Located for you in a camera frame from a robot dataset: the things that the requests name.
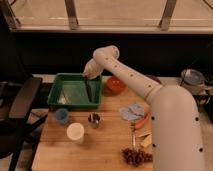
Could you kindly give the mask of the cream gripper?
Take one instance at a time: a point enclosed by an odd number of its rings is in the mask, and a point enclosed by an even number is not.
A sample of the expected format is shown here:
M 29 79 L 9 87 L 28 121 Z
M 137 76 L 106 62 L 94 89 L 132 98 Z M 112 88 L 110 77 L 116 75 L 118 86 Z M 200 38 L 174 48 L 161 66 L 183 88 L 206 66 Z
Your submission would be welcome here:
M 85 65 L 83 76 L 92 80 L 100 76 L 102 72 L 103 68 L 94 59 L 91 59 Z

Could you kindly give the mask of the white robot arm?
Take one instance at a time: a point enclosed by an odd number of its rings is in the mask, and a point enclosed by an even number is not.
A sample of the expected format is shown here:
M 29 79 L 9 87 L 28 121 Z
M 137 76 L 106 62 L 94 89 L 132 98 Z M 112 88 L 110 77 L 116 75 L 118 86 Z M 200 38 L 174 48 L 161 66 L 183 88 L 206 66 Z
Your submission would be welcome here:
M 118 61 L 111 45 L 98 48 L 83 75 L 104 70 L 118 77 L 150 105 L 154 171 L 205 171 L 199 111 L 191 93 L 179 85 L 162 85 Z

